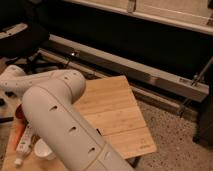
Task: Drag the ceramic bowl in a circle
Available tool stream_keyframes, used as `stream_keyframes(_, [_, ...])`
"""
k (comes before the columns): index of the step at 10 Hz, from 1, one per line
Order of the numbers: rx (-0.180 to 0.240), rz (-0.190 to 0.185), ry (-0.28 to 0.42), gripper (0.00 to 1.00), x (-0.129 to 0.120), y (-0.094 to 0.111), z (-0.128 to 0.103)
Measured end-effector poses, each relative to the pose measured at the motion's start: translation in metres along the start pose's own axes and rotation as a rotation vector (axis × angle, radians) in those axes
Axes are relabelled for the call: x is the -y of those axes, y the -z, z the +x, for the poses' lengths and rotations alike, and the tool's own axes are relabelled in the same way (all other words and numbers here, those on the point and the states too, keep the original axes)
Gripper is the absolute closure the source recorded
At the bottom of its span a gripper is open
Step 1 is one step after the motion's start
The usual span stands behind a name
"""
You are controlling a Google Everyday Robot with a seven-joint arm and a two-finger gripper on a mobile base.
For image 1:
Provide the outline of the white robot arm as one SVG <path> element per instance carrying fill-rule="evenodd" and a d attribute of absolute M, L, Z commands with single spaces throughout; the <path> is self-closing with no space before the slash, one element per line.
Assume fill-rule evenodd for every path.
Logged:
<path fill-rule="evenodd" d="M 10 65 L 0 73 L 0 90 L 21 99 L 25 118 L 68 171 L 134 171 L 73 107 L 85 88 L 73 69 L 28 75 Z"/>

